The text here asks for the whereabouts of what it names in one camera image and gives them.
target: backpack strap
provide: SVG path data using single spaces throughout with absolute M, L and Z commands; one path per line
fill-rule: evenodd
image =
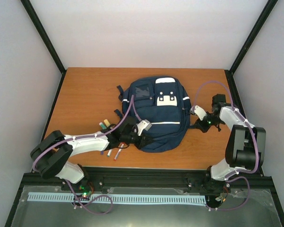
M 118 98 L 119 98 L 120 101 L 122 101 L 124 91 L 123 91 L 123 89 L 122 89 L 122 87 L 120 85 L 117 86 L 117 89 L 120 92 L 120 95 L 119 95 Z
M 191 125 L 189 125 L 189 127 L 188 127 L 189 129 L 196 129 L 196 126 L 195 125 L 193 125 L 193 124 L 191 124 Z
M 116 109 L 114 110 L 114 112 L 118 115 L 118 117 L 120 117 L 120 119 L 123 118 L 123 115 L 121 114 L 120 110 Z

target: orange wooden surface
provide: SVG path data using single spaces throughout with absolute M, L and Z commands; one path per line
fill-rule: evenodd
M 104 119 L 118 123 L 114 110 L 121 109 L 121 102 L 116 86 L 121 85 L 126 89 L 136 79 L 153 75 L 178 78 L 192 104 L 197 89 L 204 82 L 218 80 L 228 86 L 224 70 L 68 68 L 47 135 L 54 130 L 69 135 L 94 133 L 100 130 L 99 122 Z M 210 112 L 212 96 L 218 93 L 226 94 L 221 85 L 206 85 L 200 92 L 197 104 Z M 196 117 L 191 116 L 191 123 L 195 120 Z M 105 155 L 92 151 L 75 155 L 70 161 L 83 166 L 206 169 L 224 157 L 230 131 L 225 125 L 221 125 L 221 128 L 222 131 L 218 132 L 212 127 L 207 133 L 188 130 L 180 146 L 163 153 L 144 153 L 131 145 L 121 152 L 117 161 L 114 161 L 117 149 L 113 150 L 111 157 L 106 156 L 107 151 Z

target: reflective stripe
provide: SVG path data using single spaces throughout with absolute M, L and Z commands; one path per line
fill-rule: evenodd
M 152 122 L 151 124 L 180 124 L 180 122 Z

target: white robotic arm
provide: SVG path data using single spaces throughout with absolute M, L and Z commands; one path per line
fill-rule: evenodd
M 31 152 L 30 156 L 34 161 L 39 159 L 36 168 L 43 178 L 56 176 L 76 184 L 85 177 L 85 173 L 80 165 L 68 161 L 71 156 L 117 148 L 121 142 L 143 147 L 152 142 L 151 138 L 142 133 L 150 127 L 151 123 L 147 120 L 136 124 L 134 118 L 127 117 L 118 129 L 107 135 L 101 135 L 104 131 L 79 136 L 63 135 L 60 131 L 54 131 Z M 65 143 L 39 158 L 43 152 L 59 141 Z
M 216 181 L 225 181 L 239 172 L 251 171 L 256 166 L 256 152 L 259 154 L 258 166 L 261 166 L 264 159 L 265 130 L 249 123 L 240 114 L 238 108 L 227 105 L 224 95 L 214 96 L 212 107 L 213 113 L 208 113 L 199 106 L 191 109 L 191 113 L 199 117 L 194 124 L 196 129 L 207 132 L 211 126 L 215 126 L 220 131 L 219 124 L 222 123 L 231 130 L 225 158 L 210 168 L 211 178 Z M 257 149 L 248 126 L 255 134 Z

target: navy blue backpack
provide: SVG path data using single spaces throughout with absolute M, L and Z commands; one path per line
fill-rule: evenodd
M 169 76 L 147 77 L 136 80 L 125 91 L 120 86 L 117 88 L 120 91 L 122 113 L 125 114 L 134 95 L 138 115 L 152 124 L 144 133 L 151 136 L 154 142 L 143 147 L 142 151 L 159 153 L 180 144 L 190 125 L 191 104 L 178 79 Z M 133 108 L 129 116 L 135 117 Z

